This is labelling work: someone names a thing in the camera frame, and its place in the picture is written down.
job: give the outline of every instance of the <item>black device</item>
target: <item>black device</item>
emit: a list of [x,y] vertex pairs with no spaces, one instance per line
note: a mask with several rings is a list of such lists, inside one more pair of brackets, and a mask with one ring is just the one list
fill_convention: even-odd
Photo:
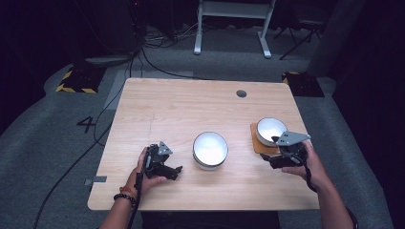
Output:
[[147,148],[143,164],[144,173],[148,178],[153,176],[166,177],[175,180],[181,172],[182,166],[176,169],[164,165],[164,161],[170,157],[173,152],[162,141],[160,145],[152,144]]
[[270,162],[273,169],[302,166],[307,161],[308,153],[302,141],[310,139],[309,135],[285,131],[281,136],[273,136],[273,141],[280,149],[280,156],[260,154],[263,160]]

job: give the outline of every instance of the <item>ceramic bowl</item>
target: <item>ceramic bowl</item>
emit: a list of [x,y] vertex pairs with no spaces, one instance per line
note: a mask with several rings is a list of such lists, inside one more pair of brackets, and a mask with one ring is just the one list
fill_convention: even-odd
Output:
[[228,148],[225,139],[214,132],[197,136],[193,145],[193,157],[205,170],[215,170],[224,163]]
[[260,142],[266,146],[277,146],[273,136],[281,136],[284,131],[287,130],[287,126],[277,118],[265,117],[257,123],[256,136]]

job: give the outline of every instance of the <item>brown coaster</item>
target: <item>brown coaster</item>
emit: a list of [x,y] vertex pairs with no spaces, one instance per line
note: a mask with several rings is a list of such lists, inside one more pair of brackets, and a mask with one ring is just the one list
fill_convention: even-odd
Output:
[[257,123],[250,124],[250,131],[252,133],[253,149],[257,154],[268,154],[268,155],[278,155],[280,150],[277,146],[269,147],[260,142],[259,138],[256,136]]

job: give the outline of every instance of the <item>metal stand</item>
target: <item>metal stand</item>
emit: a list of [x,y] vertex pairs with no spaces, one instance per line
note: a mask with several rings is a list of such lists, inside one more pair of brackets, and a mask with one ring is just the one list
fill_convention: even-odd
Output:
[[245,3],[227,3],[227,2],[210,2],[200,0],[199,16],[198,16],[198,31],[196,36],[196,44],[194,54],[201,54],[203,40],[203,15],[206,16],[226,16],[226,17],[243,17],[243,18],[258,18],[265,19],[263,30],[258,31],[259,41],[262,45],[265,58],[271,57],[271,52],[266,42],[266,32],[268,23],[270,22],[273,13],[275,0],[268,4],[245,4]]

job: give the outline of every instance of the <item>bowl rim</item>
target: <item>bowl rim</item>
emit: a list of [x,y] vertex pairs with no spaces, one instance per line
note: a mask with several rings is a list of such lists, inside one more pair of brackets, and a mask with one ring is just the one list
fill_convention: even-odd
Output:
[[[224,143],[225,143],[226,151],[225,151],[225,154],[224,154],[224,159],[223,159],[221,162],[219,162],[218,164],[215,164],[215,165],[205,164],[204,162],[202,162],[202,161],[199,159],[199,157],[198,157],[197,154],[196,154],[196,141],[197,141],[197,139],[198,139],[201,135],[206,135],[206,134],[218,135],[218,136],[224,141]],[[223,164],[223,163],[225,162],[225,160],[226,160],[226,158],[227,158],[228,152],[229,152],[229,148],[228,148],[228,146],[227,146],[227,142],[226,142],[225,138],[224,138],[222,135],[220,135],[220,134],[218,134],[218,133],[216,133],[216,132],[202,132],[202,133],[200,133],[200,134],[194,139],[194,142],[193,142],[193,157],[194,157],[194,158],[196,159],[196,161],[197,161],[199,164],[201,164],[202,166],[205,166],[205,167],[208,167],[208,168],[214,168],[214,167],[220,166],[221,164]]]

